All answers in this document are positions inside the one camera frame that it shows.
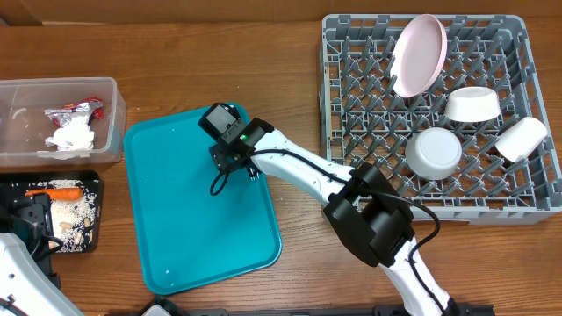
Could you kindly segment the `orange carrot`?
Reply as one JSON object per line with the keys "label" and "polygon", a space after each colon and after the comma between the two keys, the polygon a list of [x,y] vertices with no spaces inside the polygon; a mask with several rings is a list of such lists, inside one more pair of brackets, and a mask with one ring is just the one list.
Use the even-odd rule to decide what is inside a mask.
{"label": "orange carrot", "polygon": [[47,194],[52,200],[76,201],[83,197],[83,190],[80,188],[37,189],[27,191],[25,196],[31,197],[39,194]]}

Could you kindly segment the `rice and peanut scraps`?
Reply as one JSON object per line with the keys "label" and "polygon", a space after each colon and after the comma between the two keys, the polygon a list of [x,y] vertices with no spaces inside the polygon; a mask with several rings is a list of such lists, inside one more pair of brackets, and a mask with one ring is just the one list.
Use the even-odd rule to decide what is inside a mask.
{"label": "rice and peanut scraps", "polygon": [[51,201],[53,235],[62,241],[59,254],[85,253],[95,248],[99,184],[97,179],[60,179],[36,184],[38,189],[80,188],[83,190],[83,197],[79,200]]}

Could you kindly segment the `white napkin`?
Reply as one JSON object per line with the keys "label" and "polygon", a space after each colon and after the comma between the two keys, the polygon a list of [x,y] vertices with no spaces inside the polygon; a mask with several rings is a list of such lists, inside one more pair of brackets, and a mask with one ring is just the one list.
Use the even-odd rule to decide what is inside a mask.
{"label": "white napkin", "polygon": [[48,147],[57,146],[58,151],[91,150],[95,132],[90,129],[89,117],[72,118],[65,126],[45,139]]}

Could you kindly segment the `foil wrapper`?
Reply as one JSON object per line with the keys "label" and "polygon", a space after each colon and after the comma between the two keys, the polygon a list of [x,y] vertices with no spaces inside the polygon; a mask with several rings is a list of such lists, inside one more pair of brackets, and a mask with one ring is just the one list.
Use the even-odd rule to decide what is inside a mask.
{"label": "foil wrapper", "polygon": [[103,99],[90,97],[78,103],[66,104],[59,109],[44,110],[44,114],[57,127],[64,127],[75,120],[89,124],[93,119],[102,119],[104,117],[103,107]]}

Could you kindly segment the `red sauce packet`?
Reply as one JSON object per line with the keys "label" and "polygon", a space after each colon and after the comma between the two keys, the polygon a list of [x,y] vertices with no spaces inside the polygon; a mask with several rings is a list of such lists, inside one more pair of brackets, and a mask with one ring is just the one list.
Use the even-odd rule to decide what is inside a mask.
{"label": "red sauce packet", "polygon": [[98,97],[89,97],[82,101],[73,104],[66,104],[62,107],[63,110],[70,110],[71,112],[86,111],[90,114],[91,118],[102,119],[104,100]]}

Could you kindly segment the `grey bowl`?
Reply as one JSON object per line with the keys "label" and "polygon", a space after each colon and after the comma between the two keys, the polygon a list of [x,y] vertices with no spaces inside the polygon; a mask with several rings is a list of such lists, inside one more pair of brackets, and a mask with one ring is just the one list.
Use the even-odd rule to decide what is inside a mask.
{"label": "grey bowl", "polygon": [[408,141],[405,156],[407,165],[416,175],[442,180],[455,172],[462,157],[462,148],[452,132],[431,127]]}

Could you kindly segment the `grey plastic dishwasher rack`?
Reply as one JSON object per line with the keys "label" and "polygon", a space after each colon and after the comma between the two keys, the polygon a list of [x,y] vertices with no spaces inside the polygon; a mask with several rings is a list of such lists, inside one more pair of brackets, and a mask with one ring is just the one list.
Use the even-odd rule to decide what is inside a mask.
{"label": "grey plastic dishwasher rack", "polygon": [[[418,96],[393,91],[393,49],[408,15],[330,14],[321,25],[320,115],[324,147],[322,63],[329,66],[330,161],[378,167],[399,194],[417,202],[414,215],[474,225],[530,225],[561,211],[561,169],[547,136],[525,159],[511,162],[495,147],[525,117],[547,119],[527,27],[515,15],[442,15],[448,39],[443,69]],[[449,94],[485,86],[500,100],[490,121],[461,123],[445,114]],[[410,137],[430,127],[453,132],[462,148],[443,180],[417,176],[404,155]]]}

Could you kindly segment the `white bowl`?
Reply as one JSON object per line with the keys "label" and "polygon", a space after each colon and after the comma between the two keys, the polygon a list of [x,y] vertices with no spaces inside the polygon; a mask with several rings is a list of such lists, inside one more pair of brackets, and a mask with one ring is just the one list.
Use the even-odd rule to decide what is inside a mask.
{"label": "white bowl", "polygon": [[449,94],[444,114],[452,121],[478,123],[501,114],[497,93],[487,87],[464,87]]}

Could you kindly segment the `translucent plastic cup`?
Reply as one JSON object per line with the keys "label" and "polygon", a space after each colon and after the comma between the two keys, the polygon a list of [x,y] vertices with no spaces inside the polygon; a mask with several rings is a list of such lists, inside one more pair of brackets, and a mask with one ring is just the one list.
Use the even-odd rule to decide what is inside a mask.
{"label": "translucent plastic cup", "polygon": [[498,152],[511,162],[527,158],[547,136],[546,126],[538,119],[525,117],[499,136]]}

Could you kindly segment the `wooden chopstick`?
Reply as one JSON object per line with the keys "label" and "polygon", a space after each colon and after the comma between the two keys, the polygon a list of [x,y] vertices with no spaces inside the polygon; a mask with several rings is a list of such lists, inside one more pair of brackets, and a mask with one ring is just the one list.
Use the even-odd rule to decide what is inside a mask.
{"label": "wooden chopstick", "polygon": [[327,160],[331,159],[330,154],[330,141],[331,141],[331,123],[330,123],[330,100],[329,100],[329,66],[326,61],[322,63],[322,100],[323,100],[323,114],[324,114],[324,136],[323,139],[325,140],[325,147],[324,152]]}

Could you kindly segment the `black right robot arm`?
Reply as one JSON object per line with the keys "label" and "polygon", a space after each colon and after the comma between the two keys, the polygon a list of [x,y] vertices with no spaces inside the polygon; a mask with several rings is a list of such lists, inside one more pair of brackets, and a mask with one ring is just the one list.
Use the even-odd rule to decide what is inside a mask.
{"label": "black right robot arm", "polygon": [[432,233],[418,241],[411,211],[416,203],[400,196],[375,166],[365,162],[352,168],[325,160],[264,120],[244,122],[232,104],[213,104],[198,126],[216,142],[210,154],[219,174],[211,184],[211,195],[218,195],[238,169],[246,169],[251,176],[284,180],[321,203],[324,217],[351,254],[385,272],[408,314],[460,313],[419,253],[441,226],[436,224]]}

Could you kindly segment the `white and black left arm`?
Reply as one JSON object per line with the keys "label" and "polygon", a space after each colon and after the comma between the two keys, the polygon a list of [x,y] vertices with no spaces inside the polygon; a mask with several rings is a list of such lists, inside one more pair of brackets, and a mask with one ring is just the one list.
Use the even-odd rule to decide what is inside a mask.
{"label": "white and black left arm", "polygon": [[54,237],[51,201],[1,186],[1,314],[80,315],[62,293],[51,255],[62,248]]}

